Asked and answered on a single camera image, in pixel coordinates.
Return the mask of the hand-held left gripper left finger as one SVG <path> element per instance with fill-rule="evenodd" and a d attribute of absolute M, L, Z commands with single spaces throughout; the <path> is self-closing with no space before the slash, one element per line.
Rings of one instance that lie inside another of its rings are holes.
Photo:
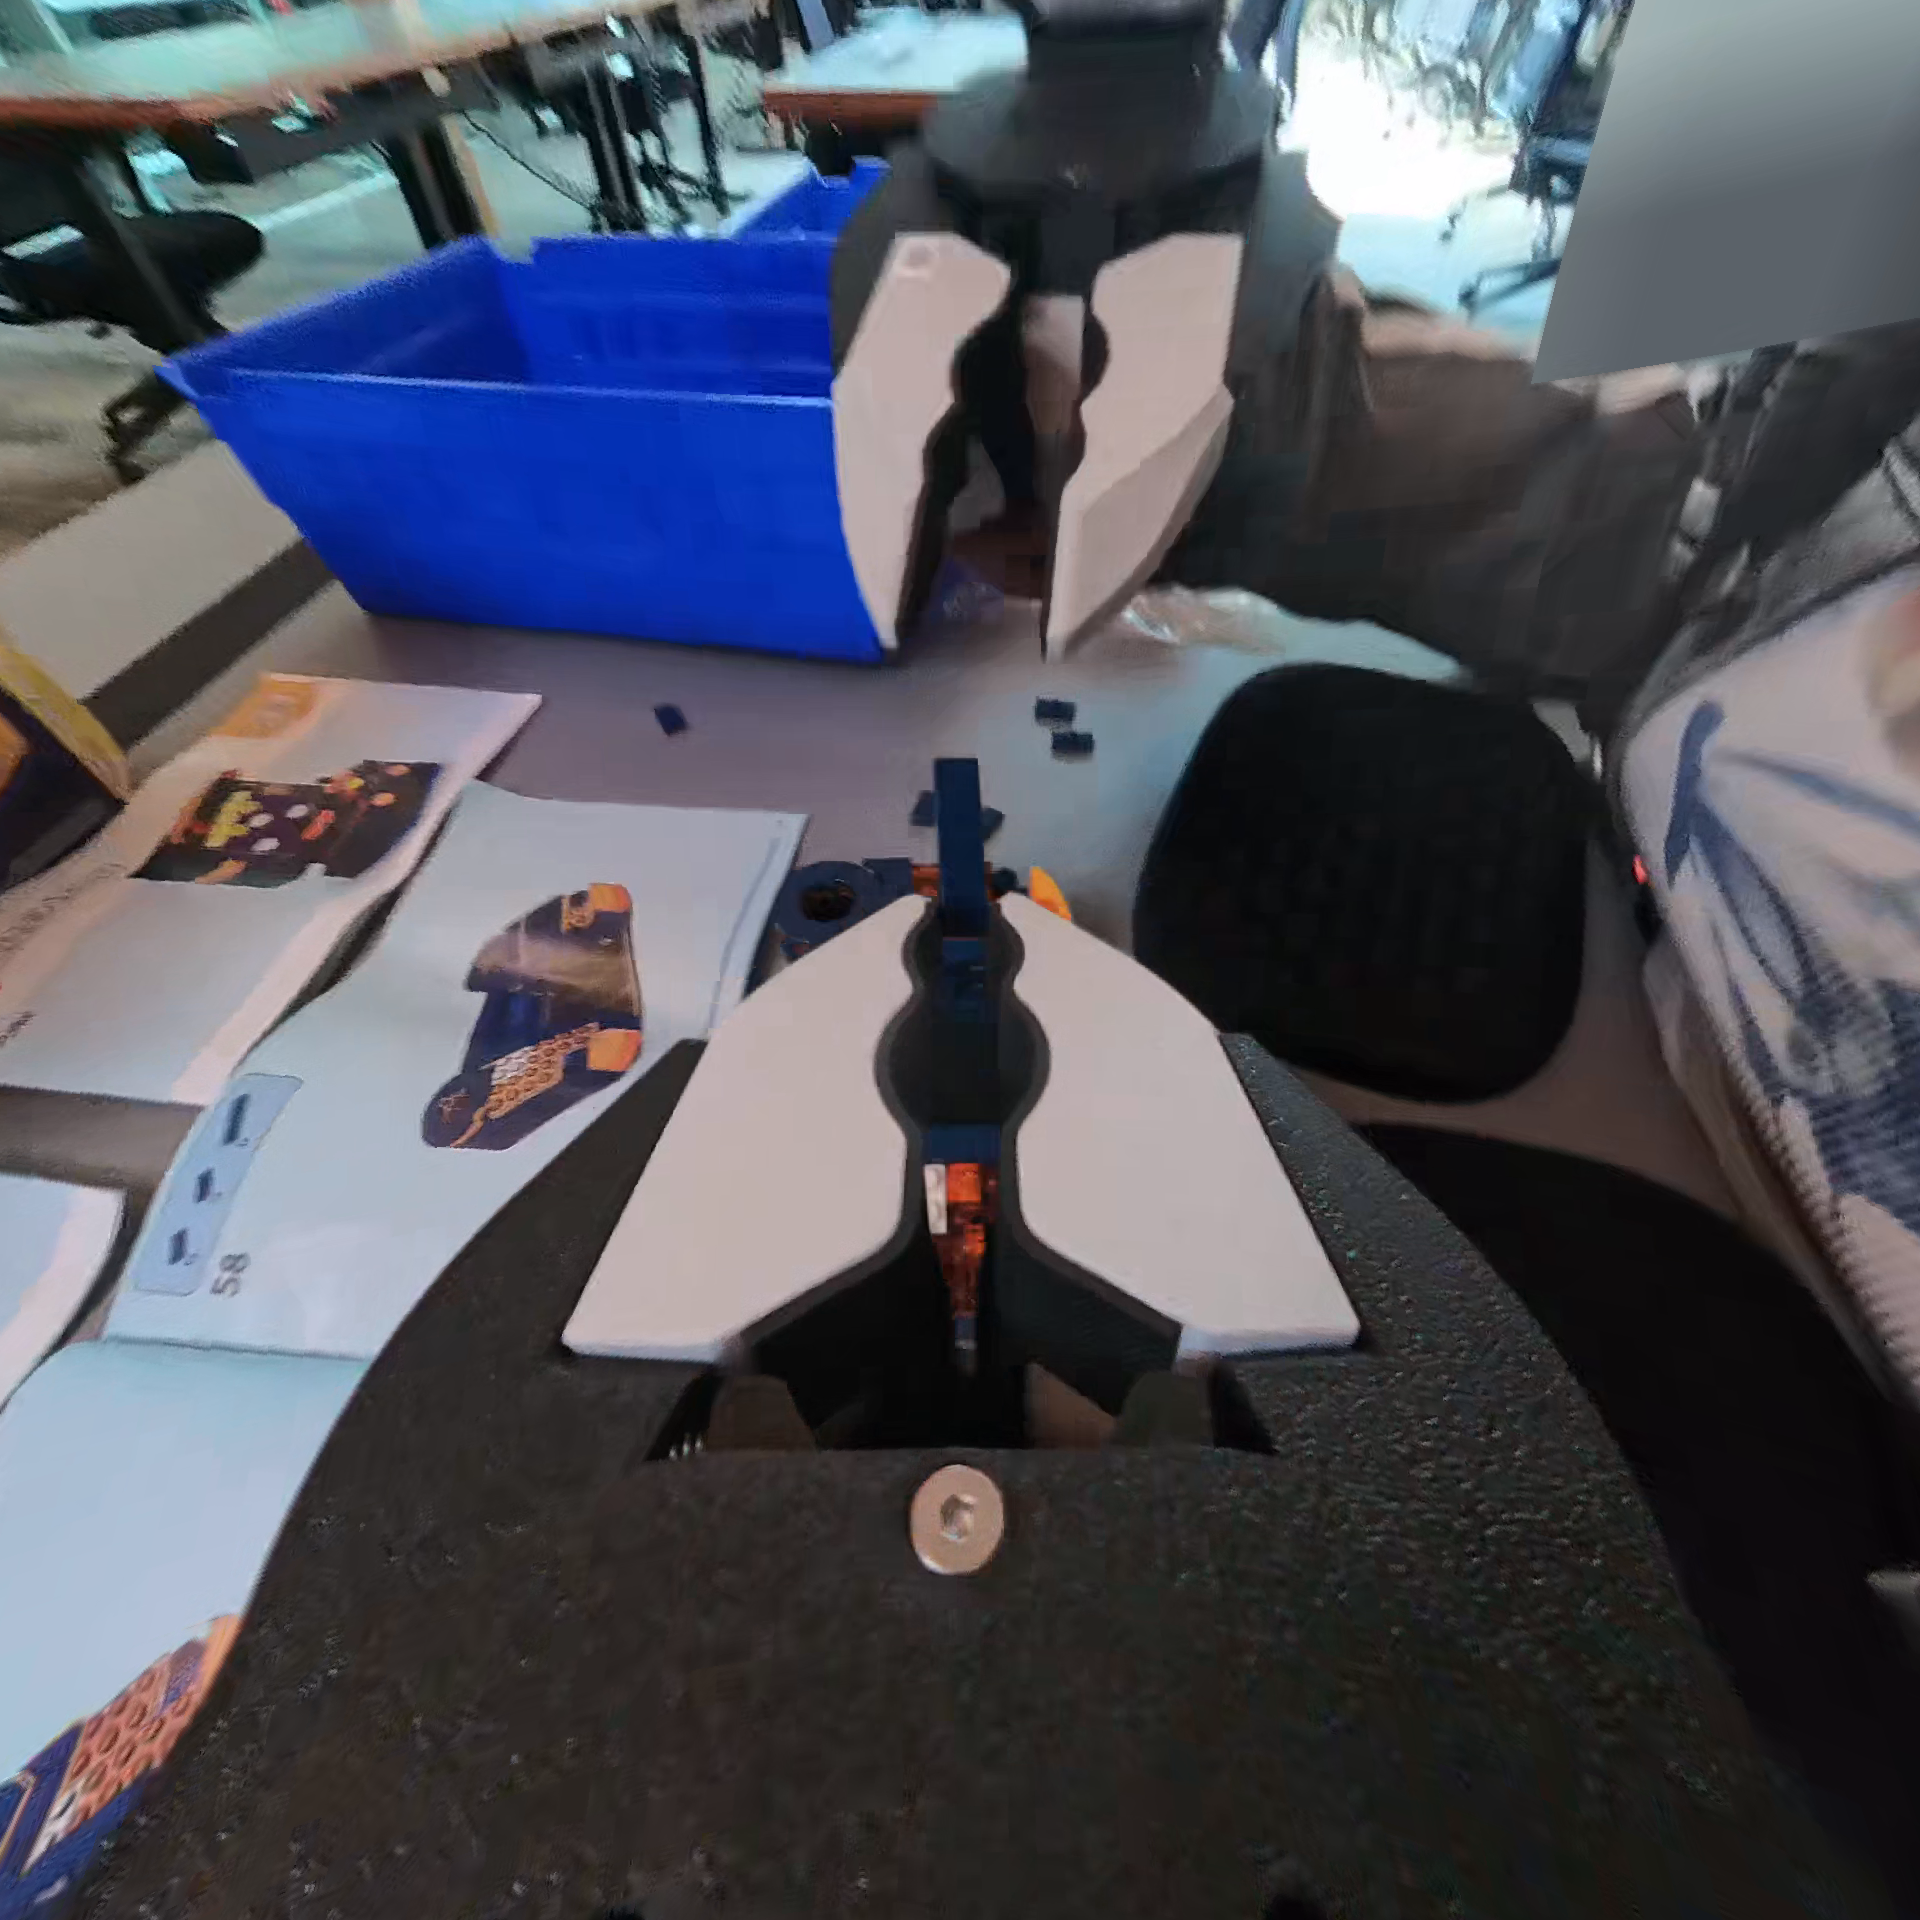
<path fill-rule="evenodd" d="M 939 1374 L 922 1168 L 881 1085 L 926 915 L 884 905 L 714 1028 L 566 1323 L 569 1355 L 747 1365 L 807 1411 Z"/>

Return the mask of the black bumpy cushion pad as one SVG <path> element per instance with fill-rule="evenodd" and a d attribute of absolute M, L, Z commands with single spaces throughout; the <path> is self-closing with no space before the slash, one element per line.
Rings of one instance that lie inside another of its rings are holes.
<path fill-rule="evenodd" d="M 1280 665 L 1191 750 L 1139 875 L 1135 958 L 1288 1064 L 1500 1096 L 1576 1017 L 1593 813 L 1534 709 Z"/>

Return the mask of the blue plastic bin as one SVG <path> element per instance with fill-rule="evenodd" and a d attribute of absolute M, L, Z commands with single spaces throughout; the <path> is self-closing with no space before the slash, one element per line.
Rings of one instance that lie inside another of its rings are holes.
<path fill-rule="evenodd" d="M 874 665 L 826 233 L 467 237 L 161 377 L 369 613 Z"/>
<path fill-rule="evenodd" d="M 770 199 L 730 217 L 723 236 L 752 241 L 835 239 L 890 174 L 892 165 L 882 158 L 858 158 L 844 176 L 807 172 Z"/>

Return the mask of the instruction booklet arcade machine cover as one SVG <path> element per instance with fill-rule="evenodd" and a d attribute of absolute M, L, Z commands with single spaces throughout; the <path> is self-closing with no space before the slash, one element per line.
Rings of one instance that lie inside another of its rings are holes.
<path fill-rule="evenodd" d="M 207 1103 L 539 702 L 259 679 L 86 846 L 4 893 L 4 1087 Z"/>

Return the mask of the person's white blue sweater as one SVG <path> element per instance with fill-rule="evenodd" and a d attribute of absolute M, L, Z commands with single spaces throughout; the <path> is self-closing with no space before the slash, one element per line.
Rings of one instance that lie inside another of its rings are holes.
<path fill-rule="evenodd" d="M 1678 629 L 1612 787 L 1664 1060 L 1745 1220 L 1915 1406 L 1915 423 Z"/>

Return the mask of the open instruction booklet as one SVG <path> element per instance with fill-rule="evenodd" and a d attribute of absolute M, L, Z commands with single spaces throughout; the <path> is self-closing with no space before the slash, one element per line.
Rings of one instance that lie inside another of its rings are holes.
<path fill-rule="evenodd" d="M 154 1788 L 400 1321 L 739 1003 L 804 825 L 470 784 L 370 948 L 207 1105 L 106 1329 L 4 1403 L 4 1915 L 57 1915 Z"/>

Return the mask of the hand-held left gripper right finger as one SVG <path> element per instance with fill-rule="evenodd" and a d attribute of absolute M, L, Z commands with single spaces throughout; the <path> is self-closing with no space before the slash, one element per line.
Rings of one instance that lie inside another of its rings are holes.
<path fill-rule="evenodd" d="M 1105 1411 L 1144 1375 L 1351 1350 L 1358 1312 L 1215 1023 L 1025 895 L 1001 920 L 1035 1057 L 1009 1133 L 1010 1348 Z"/>

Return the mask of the instruction booklet purple model cover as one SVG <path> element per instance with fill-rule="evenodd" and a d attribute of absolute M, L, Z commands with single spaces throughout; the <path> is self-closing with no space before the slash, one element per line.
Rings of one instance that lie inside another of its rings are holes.
<path fill-rule="evenodd" d="M 124 1216 L 119 1190 L 3 1175 L 3 1403 L 83 1317 Z"/>

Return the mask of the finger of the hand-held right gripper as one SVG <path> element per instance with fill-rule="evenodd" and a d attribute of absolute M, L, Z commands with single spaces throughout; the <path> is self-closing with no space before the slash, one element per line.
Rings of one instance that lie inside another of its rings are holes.
<path fill-rule="evenodd" d="M 841 535 L 881 648 L 913 624 L 929 535 L 932 455 L 959 417 L 959 358 L 1000 315 L 1007 263 L 954 231 L 904 231 L 884 249 L 832 377 Z"/>
<path fill-rule="evenodd" d="M 1106 260 L 1094 279 L 1106 363 L 1082 397 L 1084 446 L 1054 520 L 1050 661 L 1136 596 L 1217 477 L 1232 425 L 1242 254 L 1234 233 L 1177 231 Z"/>

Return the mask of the crumpled clear plastic wrap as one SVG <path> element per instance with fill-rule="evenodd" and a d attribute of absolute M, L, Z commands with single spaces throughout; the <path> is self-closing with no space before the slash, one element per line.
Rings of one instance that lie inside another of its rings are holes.
<path fill-rule="evenodd" d="M 1128 640 L 1150 640 L 1179 651 L 1246 656 L 1323 651 L 1350 627 L 1350 622 L 1290 613 L 1242 587 L 1144 587 L 1115 614 L 1115 633 Z"/>

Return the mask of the toy brick set box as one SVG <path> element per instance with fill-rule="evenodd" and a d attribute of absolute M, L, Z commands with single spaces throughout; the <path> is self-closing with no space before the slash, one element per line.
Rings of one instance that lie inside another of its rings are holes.
<path fill-rule="evenodd" d="M 94 713 L 3 636 L 3 891 L 48 873 L 134 797 Z"/>

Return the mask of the black office chair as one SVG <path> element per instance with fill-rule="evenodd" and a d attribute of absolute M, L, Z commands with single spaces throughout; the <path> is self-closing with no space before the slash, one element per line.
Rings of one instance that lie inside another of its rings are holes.
<path fill-rule="evenodd" d="M 1550 283 L 1563 263 L 1562 222 L 1578 203 L 1616 69 L 1616 45 L 1630 3 L 1582 3 L 1546 70 L 1543 87 L 1519 120 L 1519 149 L 1504 192 L 1539 212 L 1524 260 L 1488 267 L 1466 279 L 1457 305 L 1478 317 L 1486 305 Z"/>
<path fill-rule="evenodd" d="M 259 267 L 268 237 L 226 209 L 119 215 L 115 247 L 59 209 L 8 209 L 3 323 L 119 332 L 161 358 L 226 336 L 220 300 Z"/>

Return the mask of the blue orange brick model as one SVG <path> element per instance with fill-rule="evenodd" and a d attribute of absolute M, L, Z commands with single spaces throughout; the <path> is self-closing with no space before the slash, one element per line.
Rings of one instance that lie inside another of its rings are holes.
<path fill-rule="evenodd" d="M 1001 1211 L 1001 1136 L 1017 1102 L 1017 1044 L 1004 1011 L 1017 958 L 1001 905 L 1022 899 L 1068 918 L 1041 869 L 993 863 L 979 832 L 974 758 L 938 758 L 932 859 L 818 859 L 787 878 L 774 912 L 780 959 L 794 964 L 899 903 L 926 905 L 906 936 L 907 1007 L 881 1039 L 881 1089 L 897 1099 L 920 1168 L 922 1211 L 950 1308 L 951 1357 L 982 1363 L 982 1296 Z"/>

